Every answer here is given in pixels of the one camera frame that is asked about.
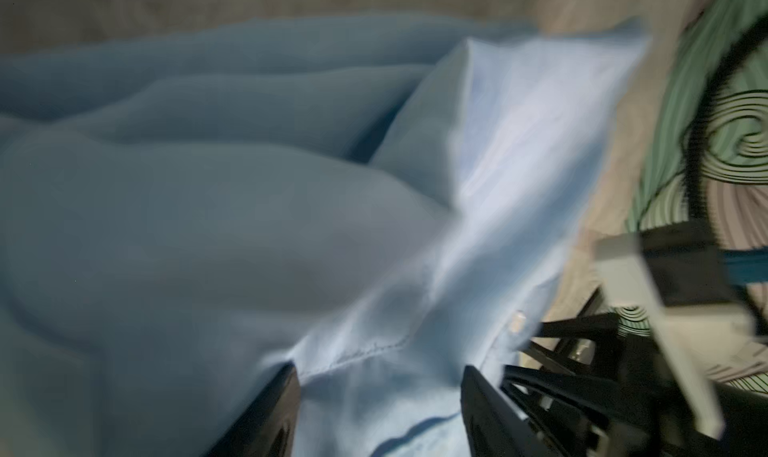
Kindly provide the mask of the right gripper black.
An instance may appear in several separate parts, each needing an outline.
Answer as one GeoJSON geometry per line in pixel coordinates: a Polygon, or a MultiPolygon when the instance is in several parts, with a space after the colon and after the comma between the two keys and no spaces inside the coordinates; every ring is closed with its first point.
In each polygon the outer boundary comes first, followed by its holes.
{"type": "Polygon", "coordinates": [[[619,331],[613,313],[547,322],[542,338],[593,344],[591,362],[530,342],[531,369],[508,366],[501,384],[557,456],[764,456],[767,397],[715,382],[725,427],[695,428],[693,412],[656,342],[619,331]]]}

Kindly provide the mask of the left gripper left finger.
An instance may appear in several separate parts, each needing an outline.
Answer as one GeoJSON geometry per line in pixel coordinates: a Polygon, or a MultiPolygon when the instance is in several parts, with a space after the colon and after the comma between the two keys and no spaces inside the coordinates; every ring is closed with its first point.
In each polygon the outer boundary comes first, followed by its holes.
{"type": "Polygon", "coordinates": [[[207,457],[289,457],[300,408],[296,367],[283,366],[207,457]]]}

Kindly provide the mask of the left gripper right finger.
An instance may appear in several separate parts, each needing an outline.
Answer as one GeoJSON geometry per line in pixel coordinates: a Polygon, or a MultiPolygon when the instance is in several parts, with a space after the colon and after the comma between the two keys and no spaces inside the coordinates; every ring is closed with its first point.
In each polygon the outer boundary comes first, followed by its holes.
{"type": "Polygon", "coordinates": [[[461,382],[462,418],[472,457],[551,456],[478,369],[466,366],[461,382]]]}

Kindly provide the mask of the light blue long sleeve shirt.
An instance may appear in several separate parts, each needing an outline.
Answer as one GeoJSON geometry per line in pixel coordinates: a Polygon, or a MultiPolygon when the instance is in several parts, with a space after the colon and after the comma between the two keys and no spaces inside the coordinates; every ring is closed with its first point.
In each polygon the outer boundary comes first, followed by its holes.
{"type": "Polygon", "coordinates": [[[1,61],[1,451],[465,456],[556,294],[649,34],[252,21],[1,61]]]}

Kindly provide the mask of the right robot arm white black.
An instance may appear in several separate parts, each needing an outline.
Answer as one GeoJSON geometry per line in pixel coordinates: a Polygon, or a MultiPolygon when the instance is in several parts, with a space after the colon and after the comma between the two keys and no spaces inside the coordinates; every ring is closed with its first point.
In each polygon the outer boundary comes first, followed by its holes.
{"type": "Polygon", "coordinates": [[[621,335],[615,314],[550,322],[541,336],[591,341],[592,361],[531,343],[527,354],[539,367],[507,367],[498,388],[466,368],[461,404],[473,455],[766,454],[767,396],[734,381],[767,369],[767,319],[747,293],[767,280],[767,251],[723,246],[705,188],[727,169],[723,127],[752,125],[732,148],[739,166],[766,149],[762,94],[727,93],[766,41],[767,21],[759,18],[703,89],[684,136],[687,219],[597,244],[604,300],[643,310],[649,335],[621,335]]]}

